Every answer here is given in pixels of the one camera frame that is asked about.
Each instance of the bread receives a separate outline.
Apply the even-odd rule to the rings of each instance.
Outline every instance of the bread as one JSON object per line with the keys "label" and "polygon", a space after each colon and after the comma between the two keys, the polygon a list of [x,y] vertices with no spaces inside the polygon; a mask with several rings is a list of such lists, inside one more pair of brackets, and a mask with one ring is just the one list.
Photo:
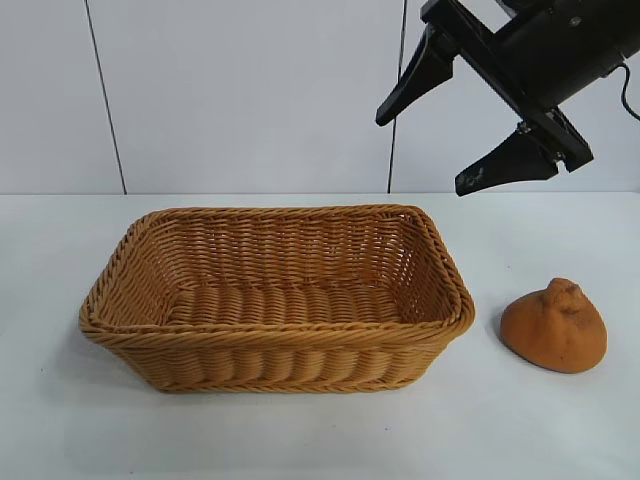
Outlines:
{"label": "bread", "polygon": [[589,370],[607,351],[600,314],[578,285],[561,278],[509,305],[500,335],[531,363],[562,373]]}

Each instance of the rectangular basket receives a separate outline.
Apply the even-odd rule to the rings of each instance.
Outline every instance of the rectangular basket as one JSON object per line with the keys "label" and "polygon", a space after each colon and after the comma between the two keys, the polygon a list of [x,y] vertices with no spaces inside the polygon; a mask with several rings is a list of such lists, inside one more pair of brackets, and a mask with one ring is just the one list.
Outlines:
{"label": "rectangular basket", "polygon": [[370,392],[418,379],[474,316],[415,207],[154,212],[80,312],[165,392]]}

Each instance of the cable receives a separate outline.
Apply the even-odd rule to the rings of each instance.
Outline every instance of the cable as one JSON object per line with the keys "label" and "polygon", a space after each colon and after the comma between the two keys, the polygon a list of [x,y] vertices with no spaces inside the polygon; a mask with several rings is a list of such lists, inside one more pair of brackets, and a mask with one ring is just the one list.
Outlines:
{"label": "cable", "polygon": [[624,87],[622,87],[622,96],[620,97],[622,99],[622,106],[627,112],[629,112],[629,115],[640,122],[640,115],[629,106],[629,102],[627,101],[627,89],[629,88],[629,82],[631,82],[631,69],[626,63],[623,63],[618,68],[624,69],[627,73],[627,77],[624,80]]}

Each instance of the white table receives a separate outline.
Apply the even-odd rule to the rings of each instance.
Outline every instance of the white table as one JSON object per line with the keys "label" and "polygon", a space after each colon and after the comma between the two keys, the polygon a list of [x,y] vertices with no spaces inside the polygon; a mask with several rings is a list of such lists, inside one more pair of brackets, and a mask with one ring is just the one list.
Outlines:
{"label": "white table", "polygon": [[[476,323],[416,384],[355,395],[160,394],[77,311],[126,227],[174,206],[394,202],[436,222]],[[640,195],[0,197],[0,477],[640,478]],[[578,282],[596,369],[536,368],[495,333],[511,300]]]}

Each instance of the basket rim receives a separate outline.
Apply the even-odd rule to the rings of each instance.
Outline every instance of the basket rim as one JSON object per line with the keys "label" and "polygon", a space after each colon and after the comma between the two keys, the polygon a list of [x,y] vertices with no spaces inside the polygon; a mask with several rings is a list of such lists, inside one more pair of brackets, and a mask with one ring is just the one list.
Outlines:
{"label": "basket rim", "polygon": [[[418,323],[364,323],[364,322],[314,322],[297,324],[230,324],[215,323],[198,326],[167,326],[167,325],[125,325],[116,326],[103,322],[98,318],[95,310],[105,293],[108,292],[111,282],[117,277],[111,275],[118,271],[118,266],[126,261],[131,242],[128,240],[134,235],[140,235],[150,229],[158,221],[166,221],[174,216],[198,216],[214,215],[227,218],[252,218],[278,216],[286,214],[288,218],[322,217],[330,214],[341,213],[350,216],[369,216],[372,214],[388,213],[392,215],[411,215],[417,221],[421,234],[427,241],[428,248],[435,255],[434,265],[439,274],[445,280],[446,293],[451,301],[452,313],[445,319],[433,322]],[[357,332],[368,332],[367,337],[373,339],[376,333],[384,337],[380,343],[384,344],[418,344],[433,337],[441,337],[445,334],[458,336],[464,333],[473,322],[475,311],[473,301],[467,291],[463,280],[449,255],[435,224],[427,214],[419,207],[400,204],[367,204],[355,206],[323,206],[323,207],[276,207],[276,208],[251,208],[251,207],[181,207],[169,208],[150,212],[136,220],[128,229],[127,234],[120,241],[118,247],[110,257],[108,265],[96,280],[86,297],[80,310],[80,328],[85,335],[94,338],[100,343],[105,342],[105,336],[117,343],[135,343],[136,339],[155,338],[157,341],[174,341],[180,343],[180,339],[186,336],[197,336],[208,344],[211,341],[227,343],[234,339],[233,344],[251,344],[252,337],[260,336],[260,344],[264,345],[265,335],[274,337],[274,344],[281,345],[287,342],[283,336],[305,335],[304,344],[310,342],[309,335],[317,337],[319,343],[327,343],[327,337],[334,338],[329,344],[335,344],[340,340],[341,344],[348,343],[349,338]]]}

